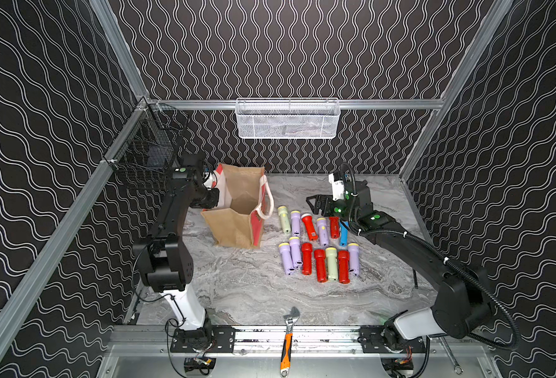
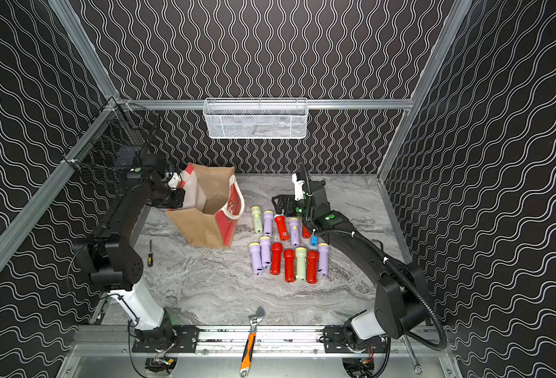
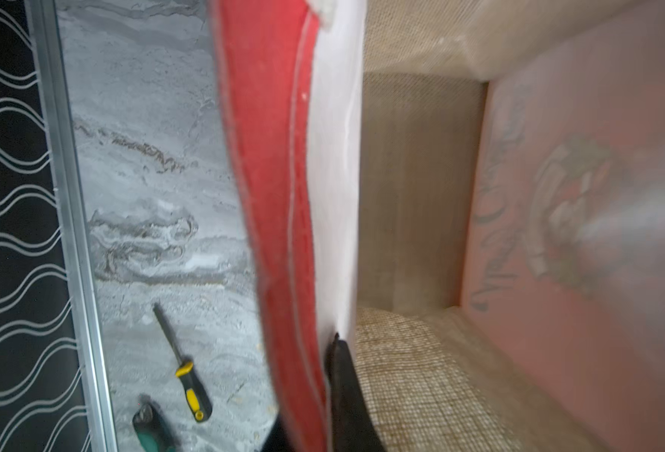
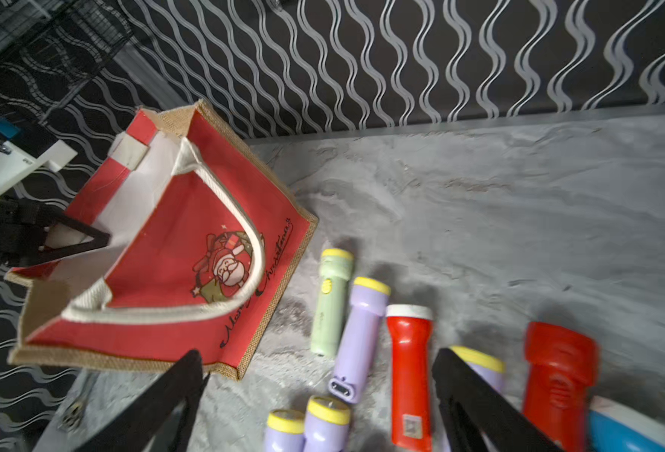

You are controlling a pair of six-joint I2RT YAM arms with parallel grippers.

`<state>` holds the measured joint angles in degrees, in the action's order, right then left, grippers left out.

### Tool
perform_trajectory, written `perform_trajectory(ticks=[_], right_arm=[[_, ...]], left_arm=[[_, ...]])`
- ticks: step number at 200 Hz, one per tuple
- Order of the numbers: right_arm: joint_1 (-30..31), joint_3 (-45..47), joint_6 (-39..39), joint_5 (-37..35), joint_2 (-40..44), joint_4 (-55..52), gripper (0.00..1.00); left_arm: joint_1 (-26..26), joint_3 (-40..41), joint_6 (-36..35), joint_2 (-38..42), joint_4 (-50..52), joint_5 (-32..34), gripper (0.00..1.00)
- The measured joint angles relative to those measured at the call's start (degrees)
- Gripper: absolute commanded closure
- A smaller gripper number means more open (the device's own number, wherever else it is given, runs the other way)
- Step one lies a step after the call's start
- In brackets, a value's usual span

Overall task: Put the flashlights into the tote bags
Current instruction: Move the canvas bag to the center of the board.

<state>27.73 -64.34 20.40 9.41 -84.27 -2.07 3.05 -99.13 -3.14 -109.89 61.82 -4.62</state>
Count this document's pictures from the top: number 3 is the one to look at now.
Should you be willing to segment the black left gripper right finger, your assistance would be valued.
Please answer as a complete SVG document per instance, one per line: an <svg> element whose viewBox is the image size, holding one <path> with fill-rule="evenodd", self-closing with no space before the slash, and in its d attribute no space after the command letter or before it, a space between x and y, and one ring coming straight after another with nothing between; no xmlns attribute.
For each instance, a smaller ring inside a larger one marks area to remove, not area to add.
<svg viewBox="0 0 665 452"><path fill-rule="evenodd" d="M332 450L385 451L366 408L351 350L338 333L326 350L325 372L330 385Z"/></svg>

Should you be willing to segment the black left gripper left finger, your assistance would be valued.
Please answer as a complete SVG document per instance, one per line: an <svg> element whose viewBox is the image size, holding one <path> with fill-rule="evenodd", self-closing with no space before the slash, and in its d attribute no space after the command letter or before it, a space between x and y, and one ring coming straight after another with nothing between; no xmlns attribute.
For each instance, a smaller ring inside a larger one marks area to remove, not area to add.
<svg viewBox="0 0 665 452"><path fill-rule="evenodd" d="M285 426L281 416L277 416L274 424L264 442L261 452L293 452L293 446L285 433Z"/></svg>

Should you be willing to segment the jute and red tote bag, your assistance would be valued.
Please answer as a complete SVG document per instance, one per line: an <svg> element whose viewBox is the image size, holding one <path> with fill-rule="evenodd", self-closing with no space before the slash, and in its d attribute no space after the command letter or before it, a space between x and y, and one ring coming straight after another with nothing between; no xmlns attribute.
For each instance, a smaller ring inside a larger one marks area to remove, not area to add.
<svg viewBox="0 0 665 452"><path fill-rule="evenodd" d="M665 1L207 10L293 451L665 451Z"/></svg>

